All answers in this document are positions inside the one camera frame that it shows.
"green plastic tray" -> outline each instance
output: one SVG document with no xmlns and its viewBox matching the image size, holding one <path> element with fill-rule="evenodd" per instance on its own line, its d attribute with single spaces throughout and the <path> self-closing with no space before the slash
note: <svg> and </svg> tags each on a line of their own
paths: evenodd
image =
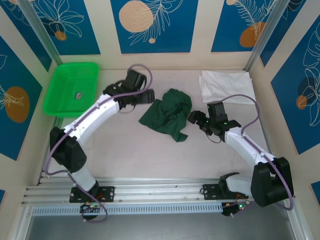
<svg viewBox="0 0 320 240">
<path fill-rule="evenodd" d="M 59 118 L 79 117 L 94 103 L 98 74 L 99 66 L 93 62 L 58 66 L 44 99 L 44 112 Z"/>
</svg>

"green cloth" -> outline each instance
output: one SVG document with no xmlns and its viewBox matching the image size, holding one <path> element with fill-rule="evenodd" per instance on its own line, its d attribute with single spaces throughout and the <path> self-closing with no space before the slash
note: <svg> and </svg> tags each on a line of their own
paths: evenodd
<svg viewBox="0 0 320 240">
<path fill-rule="evenodd" d="M 182 91 L 171 88 L 141 117 L 139 123 L 162 134 L 169 134 L 176 142 L 183 142 L 187 135 L 180 131 L 187 125 L 192 108 L 191 98 Z"/>
</svg>

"white tabletop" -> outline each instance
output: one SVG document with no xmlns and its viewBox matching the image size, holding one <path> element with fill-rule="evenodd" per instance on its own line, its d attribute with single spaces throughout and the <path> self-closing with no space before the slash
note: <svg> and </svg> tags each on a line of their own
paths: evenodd
<svg viewBox="0 0 320 240">
<path fill-rule="evenodd" d="M 106 86 L 124 79 L 126 73 L 125 70 L 100 71 L 96 98 Z M 152 73 L 151 88 L 157 99 L 162 99 L 163 94 L 174 88 L 191 97 L 191 111 L 206 112 L 207 105 L 202 102 L 198 83 L 200 70 L 155 70 Z M 195 124 L 187 122 L 181 131 L 188 135 L 184 142 L 175 142 L 170 135 L 140 124 L 138 121 L 149 106 L 137 105 L 132 113 L 115 114 L 89 138 L 84 151 L 87 155 L 86 166 L 94 177 L 219 178 L 231 172 L 250 174 L 249 166 L 232 147 L 224 142 L 210 142 Z M 228 119 L 237 120 L 242 126 L 257 115 L 254 105 L 225 103 L 224 107 Z M 131 106 L 128 106 L 122 111 L 130 109 Z M 65 119 L 62 127 L 72 121 L 71 118 Z M 247 128 L 246 133 L 267 149 L 259 121 Z M 49 171 L 60 169 L 63 167 L 53 160 Z"/>
</svg>

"white towel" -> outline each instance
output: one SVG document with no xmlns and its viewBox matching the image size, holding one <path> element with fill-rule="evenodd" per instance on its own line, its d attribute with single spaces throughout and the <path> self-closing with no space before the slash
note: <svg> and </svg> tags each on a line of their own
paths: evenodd
<svg viewBox="0 0 320 240">
<path fill-rule="evenodd" d="M 220 101 L 234 94 L 244 94 L 254 100 L 255 92 L 248 72 L 223 73 L 218 71 L 201 71 L 199 86 L 204 103 Z M 227 99 L 230 104 L 254 104 L 246 97 L 236 96 Z"/>
</svg>

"gray floor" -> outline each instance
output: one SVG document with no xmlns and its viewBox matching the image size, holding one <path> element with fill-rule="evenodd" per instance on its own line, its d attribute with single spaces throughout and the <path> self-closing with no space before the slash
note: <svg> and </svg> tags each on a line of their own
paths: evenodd
<svg viewBox="0 0 320 240">
<path fill-rule="evenodd" d="M 248 207 L 234 218 L 220 213 L 112 215 L 104 223 L 79 216 L 33 217 L 27 240 L 292 240 L 286 212 Z"/>
</svg>

